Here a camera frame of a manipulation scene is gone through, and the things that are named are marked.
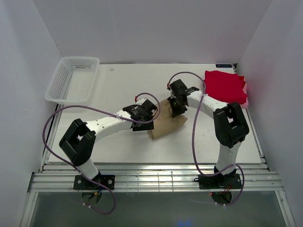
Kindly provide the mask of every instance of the tan fabric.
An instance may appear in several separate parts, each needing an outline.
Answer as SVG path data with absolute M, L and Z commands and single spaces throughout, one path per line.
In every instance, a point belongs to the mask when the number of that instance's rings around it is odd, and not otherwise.
M 171 116 L 171 107 L 168 99 L 160 102 L 160 116 L 153 122 L 154 129 L 148 131 L 150 138 L 157 140 L 167 134 L 178 130 L 187 121 L 187 117 L 180 115 L 177 117 Z

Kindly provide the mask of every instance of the white plastic bin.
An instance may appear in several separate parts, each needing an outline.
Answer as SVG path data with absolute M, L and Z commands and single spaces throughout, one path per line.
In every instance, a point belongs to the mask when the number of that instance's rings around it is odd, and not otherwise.
M 62 58 L 45 93 L 45 99 L 63 105 L 87 104 L 100 60 L 91 57 Z

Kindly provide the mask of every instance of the red cloth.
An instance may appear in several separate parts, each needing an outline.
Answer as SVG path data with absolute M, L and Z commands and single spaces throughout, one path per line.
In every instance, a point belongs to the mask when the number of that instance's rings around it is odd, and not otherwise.
M 219 101 L 244 104 L 247 94 L 243 92 L 244 77 L 220 71 L 205 71 L 206 93 Z

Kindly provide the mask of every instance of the robotic arm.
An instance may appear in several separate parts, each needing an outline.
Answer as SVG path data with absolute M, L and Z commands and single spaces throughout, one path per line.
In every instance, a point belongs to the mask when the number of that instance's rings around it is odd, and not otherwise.
M 241 143 L 249 133 L 249 127 L 238 103 L 227 104 L 203 94 L 198 88 L 187 88 L 180 80 L 170 84 L 169 103 L 173 117 L 183 114 L 186 106 L 198 108 L 201 99 L 200 111 L 214 120 L 214 128 L 217 139 L 220 142 L 218 161 L 214 172 L 218 172 L 230 164 L 235 164 Z M 216 177 L 219 181 L 230 181 L 236 173 L 235 167 L 230 167 Z
M 83 122 L 81 119 L 74 120 L 61 139 L 59 146 L 72 164 L 86 175 L 87 178 L 102 183 L 104 175 L 100 174 L 90 158 L 94 144 L 100 139 L 120 130 L 152 130 L 153 122 L 142 124 L 123 120 L 120 119 L 120 117 L 139 122 L 147 122 L 152 120 L 153 113 L 156 110 L 157 107 L 151 101 L 146 98 L 141 98 L 135 105 L 124 107 L 118 111 L 116 118 L 104 117 L 88 122 Z M 74 189 L 96 188 L 96 185 L 85 181 L 83 178 L 80 180 L 77 179 L 75 179 Z

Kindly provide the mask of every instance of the table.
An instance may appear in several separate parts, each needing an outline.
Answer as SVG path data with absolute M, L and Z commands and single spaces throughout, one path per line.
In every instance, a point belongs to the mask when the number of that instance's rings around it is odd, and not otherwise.
M 220 70 L 234 73 L 233 68 L 216 68 L 215 64 L 104 64 L 98 69 L 97 79 L 89 106 L 116 113 L 134 103 L 135 95 L 150 92 L 160 101 L 169 96 L 166 84 L 169 78 L 180 71 L 191 71 L 204 77 L 205 71 Z M 201 88 L 201 82 L 190 74 L 177 78 L 187 85 Z M 188 121 L 182 129 L 164 138 L 153 141 L 146 131 L 124 130 L 103 138 L 94 146 L 92 160 L 95 163 L 141 163 L 141 164 L 192 164 L 191 133 L 196 109 L 189 108 L 185 113 Z M 246 110 L 243 110 L 250 133 L 242 143 L 237 163 L 258 164 L 260 157 L 252 133 Z M 59 147 L 59 141 L 71 122 L 77 118 L 91 121 L 105 115 L 86 109 L 64 110 L 55 132 L 52 149 L 67 158 Z M 213 120 L 204 113 L 199 114 L 196 127 L 196 156 L 199 163 L 216 163 L 219 155 L 219 142 L 214 133 Z M 49 163 L 61 163 L 53 155 Z

